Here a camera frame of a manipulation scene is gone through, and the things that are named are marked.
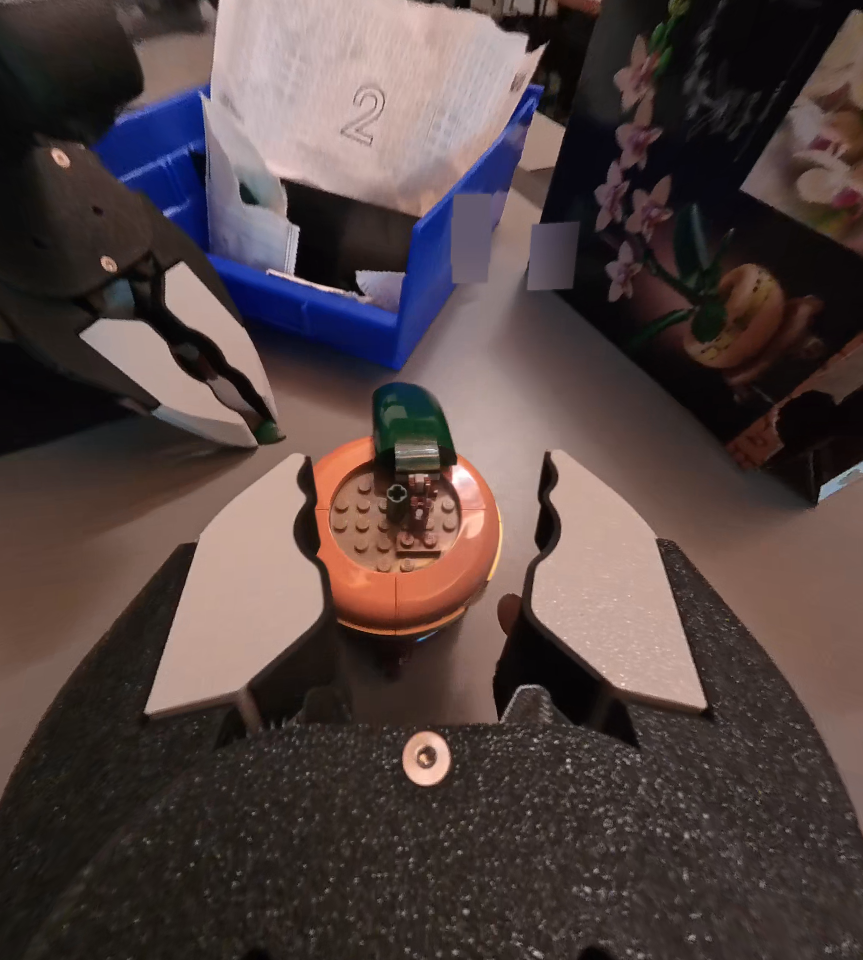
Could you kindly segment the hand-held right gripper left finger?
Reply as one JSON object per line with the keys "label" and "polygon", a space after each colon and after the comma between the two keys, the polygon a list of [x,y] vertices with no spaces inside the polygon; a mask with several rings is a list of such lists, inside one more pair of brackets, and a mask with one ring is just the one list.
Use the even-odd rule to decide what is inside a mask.
{"label": "hand-held right gripper left finger", "polygon": [[145,704],[148,718],[232,707],[247,730],[298,712],[326,678],[310,457],[293,453],[230,501],[194,544]]}

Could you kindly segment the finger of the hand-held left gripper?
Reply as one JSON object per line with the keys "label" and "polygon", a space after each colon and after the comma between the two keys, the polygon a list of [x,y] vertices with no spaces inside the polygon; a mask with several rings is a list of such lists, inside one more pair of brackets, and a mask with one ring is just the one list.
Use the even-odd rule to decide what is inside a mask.
{"label": "finger of the hand-held left gripper", "polygon": [[158,420],[223,447],[257,449],[242,415],[185,372],[168,342],[145,321],[99,318],[79,337],[150,394],[157,403],[152,415]]}
{"label": "finger of the hand-held left gripper", "polygon": [[263,359],[234,309],[185,262],[162,275],[161,303],[177,324],[179,364],[251,431],[265,420],[281,426]]}

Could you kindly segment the dark green lego leaf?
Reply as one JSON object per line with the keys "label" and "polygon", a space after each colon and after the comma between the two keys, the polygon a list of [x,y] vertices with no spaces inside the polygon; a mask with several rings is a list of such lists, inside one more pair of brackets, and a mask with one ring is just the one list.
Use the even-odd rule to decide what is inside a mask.
{"label": "dark green lego leaf", "polygon": [[375,465],[388,474],[439,474],[458,453],[438,399],[414,383],[377,387],[372,398]]}

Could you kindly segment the blue plastic bin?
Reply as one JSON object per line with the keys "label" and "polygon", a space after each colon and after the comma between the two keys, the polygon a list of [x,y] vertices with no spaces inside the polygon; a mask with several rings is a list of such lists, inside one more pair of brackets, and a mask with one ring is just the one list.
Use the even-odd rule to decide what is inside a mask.
{"label": "blue plastic bin", "polygon": [[[95,151],[115,177],[146,194],[167,219],[209,254],[204,168],[195,161],[205,155],[201,96],[207,90],[185,90],[124,114]],[[392,370],[401,369],[455,289],[454,199],[487,198],[491,226],[497,227],[543,90],[537,84],[527,87],[493,145],[415,223],[397,312],[209,254],[238,311],[255,324]]]}

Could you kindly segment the terracotta lego flower pot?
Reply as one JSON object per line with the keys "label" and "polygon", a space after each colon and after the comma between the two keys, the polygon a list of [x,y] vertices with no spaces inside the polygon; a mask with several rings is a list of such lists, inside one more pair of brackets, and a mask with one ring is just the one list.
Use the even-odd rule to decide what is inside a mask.
{"label": "terracotta lego flower pot", "polygon": [[314,466],[318,557],[337,618],[361,633],[414,640],[461,618],[497,569],[503,539],[497,501],[463,457],[431,484],[421,524],[388,517],[398,482],[375,462],[371,438],[350,440]]}

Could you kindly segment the large white paper bag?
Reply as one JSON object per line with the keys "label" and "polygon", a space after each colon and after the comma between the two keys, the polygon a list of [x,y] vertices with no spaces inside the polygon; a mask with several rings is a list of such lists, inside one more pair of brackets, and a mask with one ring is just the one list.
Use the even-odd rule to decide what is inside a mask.
{"label": "large white paper bag", "polygon": [[509,124],[528,43],[439,4],[221,1],[210,93],[278,178],[422,217]]}

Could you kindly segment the small torn white paper bag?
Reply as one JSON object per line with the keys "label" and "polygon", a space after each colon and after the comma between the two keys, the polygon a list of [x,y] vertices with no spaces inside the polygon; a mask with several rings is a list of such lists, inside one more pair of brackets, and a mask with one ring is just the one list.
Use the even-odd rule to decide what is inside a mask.
{"label": "small torn white paper bag", "polygon": [[199,96],[206,138],[209,252],[263,274],[294,275],[300,228],[281,180],[234,114]]}

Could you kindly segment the orchid lego set box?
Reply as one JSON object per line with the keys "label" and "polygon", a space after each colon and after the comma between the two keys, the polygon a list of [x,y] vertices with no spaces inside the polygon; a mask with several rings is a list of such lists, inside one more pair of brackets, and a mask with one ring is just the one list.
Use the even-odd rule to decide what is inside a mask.
{"label": "orchid lego set box", "polygon": [[602,2],[542,220],[737,464],[863,478],[863,2]]}

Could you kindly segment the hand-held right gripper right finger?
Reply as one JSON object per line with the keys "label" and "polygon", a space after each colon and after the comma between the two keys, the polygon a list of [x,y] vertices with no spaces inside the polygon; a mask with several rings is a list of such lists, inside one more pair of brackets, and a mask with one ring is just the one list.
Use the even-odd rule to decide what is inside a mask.
{"label": "hand-held right gripper right finger", "polygon": [[653,528],[562,449],[545,453],[551,521],[523,608],[550,640],[627,702],[706,711],[698,667]]}

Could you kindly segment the torn white paper scrap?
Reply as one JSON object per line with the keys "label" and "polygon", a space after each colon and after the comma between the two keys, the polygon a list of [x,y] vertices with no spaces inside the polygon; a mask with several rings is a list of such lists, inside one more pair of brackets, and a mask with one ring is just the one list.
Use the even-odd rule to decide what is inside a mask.
{"label": "torn white paper scrap", "polygon": [[354,282],[362,303],[397,314],[405,278],[402,271],[356,270]]}

